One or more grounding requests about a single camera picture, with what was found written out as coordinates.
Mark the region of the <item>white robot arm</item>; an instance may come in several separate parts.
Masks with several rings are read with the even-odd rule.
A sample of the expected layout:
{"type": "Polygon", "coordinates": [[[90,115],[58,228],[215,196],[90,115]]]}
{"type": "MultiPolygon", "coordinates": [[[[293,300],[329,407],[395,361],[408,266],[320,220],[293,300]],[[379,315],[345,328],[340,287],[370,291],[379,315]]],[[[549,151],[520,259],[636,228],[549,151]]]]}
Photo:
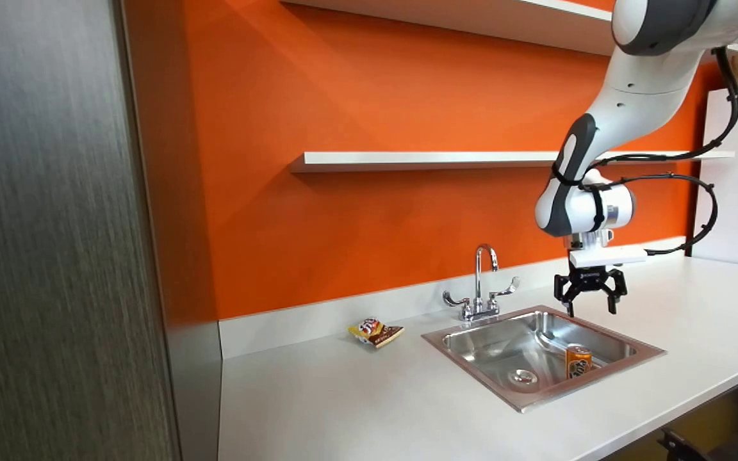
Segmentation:
{"type": "Polygon", "coordinates": [[[726,56],[726,46],[738,40],[738,0],[615,0],[612,40],[602,88],[571,122],[536,202],[536,223],[570,240],[570,272],[554,275],[554,297],[567,311],[575,311],[582,291],[594,288],[615,309],[627,291],[620,263],[649,256],[608,245],[612,231],[631,220],[634,193],[623,179],[600,173],[602,152],[670,122],[704,50],[717,56],[730,104],[738,108],[726,56]]]}

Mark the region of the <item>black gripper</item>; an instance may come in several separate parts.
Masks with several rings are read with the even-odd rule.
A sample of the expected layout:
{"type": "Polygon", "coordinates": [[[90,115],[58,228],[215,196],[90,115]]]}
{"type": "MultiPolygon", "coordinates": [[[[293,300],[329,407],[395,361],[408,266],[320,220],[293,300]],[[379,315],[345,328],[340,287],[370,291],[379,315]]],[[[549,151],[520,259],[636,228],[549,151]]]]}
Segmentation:
{"type": "Polygon", "coordinates": [[[554,297],[567,306],[570,318],[576,318],[575,300],[582,291],[600,291],[608,287],[608,311],[618,315],[618,302],[627,295],[625,273],[620,269],[586,266],[570,269],[570,275],[554,273],[554,297]]]}

